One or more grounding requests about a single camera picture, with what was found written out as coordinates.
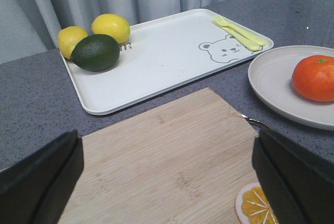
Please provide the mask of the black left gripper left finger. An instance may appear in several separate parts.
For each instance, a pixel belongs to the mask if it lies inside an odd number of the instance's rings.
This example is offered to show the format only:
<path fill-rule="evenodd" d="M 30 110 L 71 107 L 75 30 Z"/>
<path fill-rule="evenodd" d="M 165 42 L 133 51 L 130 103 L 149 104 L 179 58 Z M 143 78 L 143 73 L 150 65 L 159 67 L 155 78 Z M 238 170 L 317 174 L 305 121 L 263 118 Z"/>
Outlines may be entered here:
<path fill-rule="evenodd" d="M 83 169 L 82 139 L 71 131 L 1 170 L 1 223 L 58 223 Z"/>

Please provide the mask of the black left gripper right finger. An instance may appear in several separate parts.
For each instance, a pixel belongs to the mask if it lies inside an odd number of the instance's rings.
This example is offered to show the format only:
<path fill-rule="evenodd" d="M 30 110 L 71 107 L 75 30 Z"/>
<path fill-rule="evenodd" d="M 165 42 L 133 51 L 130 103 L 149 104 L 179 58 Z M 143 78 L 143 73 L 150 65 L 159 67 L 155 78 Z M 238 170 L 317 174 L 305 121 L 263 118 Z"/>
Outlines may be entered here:
<path fill-rule="evenodd" d="M 333 163 L 269 128 L 252 164 L 280 223 L 333 223 Z"/>

